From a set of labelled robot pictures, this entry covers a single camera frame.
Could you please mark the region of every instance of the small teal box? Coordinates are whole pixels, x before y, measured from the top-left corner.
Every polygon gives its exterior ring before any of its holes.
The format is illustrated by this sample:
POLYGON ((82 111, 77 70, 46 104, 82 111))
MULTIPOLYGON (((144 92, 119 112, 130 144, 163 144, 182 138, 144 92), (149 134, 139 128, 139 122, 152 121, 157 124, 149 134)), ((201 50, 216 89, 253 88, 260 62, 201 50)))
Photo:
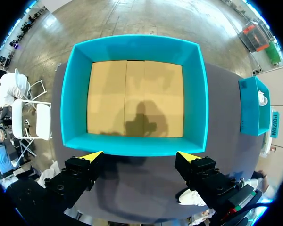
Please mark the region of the small teal box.
POLYGON ((118 35, 74 45, 61 98, 63 145, 124 156, 171 156, 205 151, 208 135, 208 84, 198 44, 156 35, 118 35), (182 65, 183 137, 123 137, 87 133, 87 94, 92 63, 149 60, 182 65))
POLYGON ((240 132, 259 136, 269 130, 271 119, 270 96, 267 86, 257 77, 239 80, 241 99, 240 132), (262 91, 268 103, 259 106, 258 91, 262 91))

